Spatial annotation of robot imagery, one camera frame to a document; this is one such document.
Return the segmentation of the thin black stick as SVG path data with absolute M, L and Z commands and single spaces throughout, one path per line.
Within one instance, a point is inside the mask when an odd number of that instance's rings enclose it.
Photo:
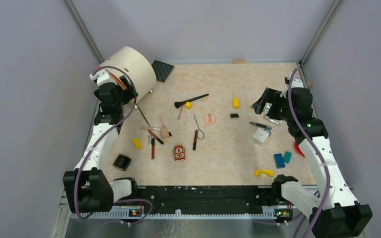
M 140 114 L 142 115 L 143 119 L 145 120 L 146 124 L 151 127 L 151 124 L 149 123 L 148 119 L 146 118 L 145 114 L 143 113 L 142 109 L 138 104 L 135 105 L 136 109 L 139 110 Z

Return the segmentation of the cream round drawer organizer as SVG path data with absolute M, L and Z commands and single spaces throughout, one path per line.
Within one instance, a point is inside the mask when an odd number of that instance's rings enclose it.
M 139 102 L 156 84 L 156 75 L 149 61 L 137 50 L 125 46 L 98 65 L 114 66 L 125 72 L 134 83 Z

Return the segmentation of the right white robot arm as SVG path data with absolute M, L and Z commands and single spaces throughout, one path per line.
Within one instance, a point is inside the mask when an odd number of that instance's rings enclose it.
M 294 177 L 278 175 L 272 183 L 271 198 L 277 204 L 287 201 L 309 220 L 305 235 L 317 238 L 354 238 L 373 216 L 369 205 L 361 204 L 347 185 L 336 162 L 323 121 L 314 116 L 313 96 L 291 73 L 285 78 L 284 92 L 266 88 L 253 104 L 260 114 L 267 104 L 267 116 L 284 121 L 289 134 L 305 156 L 316 180 L 318 195 L 304 188 Z

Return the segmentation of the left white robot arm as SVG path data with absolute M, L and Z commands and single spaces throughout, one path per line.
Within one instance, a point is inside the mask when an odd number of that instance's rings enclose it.
M 103 172 L 110 149 L 124 121 L 131 115 L 131 112 L 124 113 L 124 104 L 136 102 L 138 93 L 124 71 L 121 71 L 120 78 L 115 78 L 109 67 L 104 66 L 92 73 L 90 79 L 98 86 L 94 91 L 100 102 L 98 113 L 83 156 L 75 168 L 63 176 L 69 208 L 79 219 L 108 212 L 120 199 L 127 205 L 133 205 L 139 199 L 133 179 L 119 178 L 109 182 Z

